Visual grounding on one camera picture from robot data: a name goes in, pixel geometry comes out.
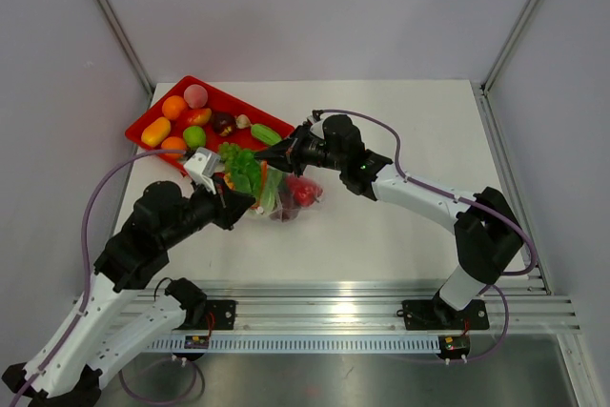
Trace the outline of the aluminium rail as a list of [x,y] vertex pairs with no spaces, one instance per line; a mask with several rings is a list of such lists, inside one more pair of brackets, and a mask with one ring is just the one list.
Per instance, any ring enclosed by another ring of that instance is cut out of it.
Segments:
[[[234,300],[234,330],[247,335],[388,335],[405,331],[397,311],[406,299],[426,299],[433,280],[238,282],[199,280],[211,299]],[[540,276],[502,279],[484,294],[490,334],[578,335],[571,299],[554,295]]]

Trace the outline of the red bell pepper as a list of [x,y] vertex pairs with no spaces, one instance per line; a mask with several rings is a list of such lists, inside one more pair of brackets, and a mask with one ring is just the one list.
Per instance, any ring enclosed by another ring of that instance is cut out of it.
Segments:
[[289,175],[286,184],[295,202],[303,208],[313,206],[323,195],[323,189],[317,183],[303,176]]

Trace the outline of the small orange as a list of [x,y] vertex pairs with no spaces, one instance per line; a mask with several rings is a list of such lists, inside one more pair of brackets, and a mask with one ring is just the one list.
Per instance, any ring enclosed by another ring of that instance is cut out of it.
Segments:
[[189,105],[182,96],[172,95],[163,102],[161,111],[165,118],[175,121],[188,108]]

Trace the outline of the large orange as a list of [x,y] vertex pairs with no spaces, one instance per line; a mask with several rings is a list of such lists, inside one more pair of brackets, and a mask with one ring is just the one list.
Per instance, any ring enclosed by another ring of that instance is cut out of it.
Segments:
[[172,150],[173,153],[168,153],[168,156],[181,157],[188,150],[188,146],[184,139],[179,136],[169,136],[161,143],[163,150]]

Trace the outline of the pink peach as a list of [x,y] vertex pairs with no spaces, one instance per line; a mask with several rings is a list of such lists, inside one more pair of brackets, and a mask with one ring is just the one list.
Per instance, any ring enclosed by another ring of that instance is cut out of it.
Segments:
[[192,84],[184,90],[183,98],[187,105],[195,110],[204,108],[207,105],[209,95],[205,87]]

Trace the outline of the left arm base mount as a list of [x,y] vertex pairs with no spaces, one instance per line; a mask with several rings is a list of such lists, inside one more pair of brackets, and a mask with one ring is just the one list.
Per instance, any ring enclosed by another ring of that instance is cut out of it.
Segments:
[[237,303],[228,299],[208,299],[205,305],[195,306],[186,313],[178,331],[206,330],[230,331],[234,328]]

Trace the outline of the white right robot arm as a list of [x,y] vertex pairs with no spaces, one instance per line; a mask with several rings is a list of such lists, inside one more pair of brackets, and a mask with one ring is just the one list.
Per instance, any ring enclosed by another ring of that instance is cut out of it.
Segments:
[[454,327],[485,288],[494,285],[526,242],[503,194],[487,187],[460,193],[397,169],[396,161],[365,147],[346,116],[302,125],[256,159],[284,173],[303,175],[308,167],[337,171],[353,194],[418,214],[455,238],[457,267],[433,298],[433,316]]

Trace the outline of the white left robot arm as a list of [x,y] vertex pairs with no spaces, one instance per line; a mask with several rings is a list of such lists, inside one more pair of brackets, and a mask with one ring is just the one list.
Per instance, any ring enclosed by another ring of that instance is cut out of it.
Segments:
[[108,382],[158,336],[211,324],[207,296],[186,278],[172,281],[158,304],[113,337],[115,317],[169,262],[169,251],[209,224],[230,230],[255,203],[227,187],[197,187],[186,197],[171,181],[148,186],[121,230],[93,264],[86,287],[62,325],[28,362],[2,380],[33,406],[93,406]]

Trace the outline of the clear zip bag orange zipper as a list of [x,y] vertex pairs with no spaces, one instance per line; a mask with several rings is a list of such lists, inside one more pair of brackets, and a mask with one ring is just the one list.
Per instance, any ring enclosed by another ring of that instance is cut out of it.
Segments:
[[272,168],[266,161],[260,163],[262,191],[249,216],[288,222],[301,211],[318,207],[324,199],[324,190],[312,178],[284,173]]

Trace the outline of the dark green cucumber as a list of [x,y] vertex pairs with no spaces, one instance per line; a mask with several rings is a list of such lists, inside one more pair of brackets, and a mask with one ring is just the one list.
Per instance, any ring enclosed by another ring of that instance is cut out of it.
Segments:
[[259,202],[259,207],[264,214],[272,212],[275,208],[275,198],[280,181],[280,178],[273,178],[268,179],[265,183]]

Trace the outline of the green apple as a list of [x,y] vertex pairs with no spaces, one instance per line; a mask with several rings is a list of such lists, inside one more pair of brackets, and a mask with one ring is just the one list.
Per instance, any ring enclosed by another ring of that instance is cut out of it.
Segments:
[[183,131],[183,140],[190,150],[196,150],[206,146],[207,136],[202,127],[190,126]]

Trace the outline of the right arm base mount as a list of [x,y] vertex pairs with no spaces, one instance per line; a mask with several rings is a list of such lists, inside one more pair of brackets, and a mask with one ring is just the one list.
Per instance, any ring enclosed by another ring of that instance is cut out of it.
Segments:
[[471,301],[456,311],[433,299],[409,299],[401,302],[396,316],[407,331],[486,331],[490,329],[485,303]]

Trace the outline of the green lettuce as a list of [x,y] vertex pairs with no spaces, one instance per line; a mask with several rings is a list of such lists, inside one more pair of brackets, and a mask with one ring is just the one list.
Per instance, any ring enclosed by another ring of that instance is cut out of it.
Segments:
[[224,164],[225,181],[229,186],[258,199],[262,192],[262,170],[254,158],[254,152],[228,142],[222,143],[218,152]]

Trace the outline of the light green bitter gourd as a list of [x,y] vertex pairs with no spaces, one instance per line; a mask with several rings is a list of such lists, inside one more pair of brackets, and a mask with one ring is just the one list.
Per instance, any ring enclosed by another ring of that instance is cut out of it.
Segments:
[[250,127],[251,136],[266,146],[274,146],[282,141],[282,136],[270,127],[257,123]]

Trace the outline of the dark red apple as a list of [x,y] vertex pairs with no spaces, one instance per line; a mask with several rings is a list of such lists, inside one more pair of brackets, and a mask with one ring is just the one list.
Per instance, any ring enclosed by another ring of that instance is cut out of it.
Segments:
[[271,213],[271,219],[280,222],[288,222],[297,218],[300,206],[295,202],[291,193],[279,193],[276,198],[275,208]]

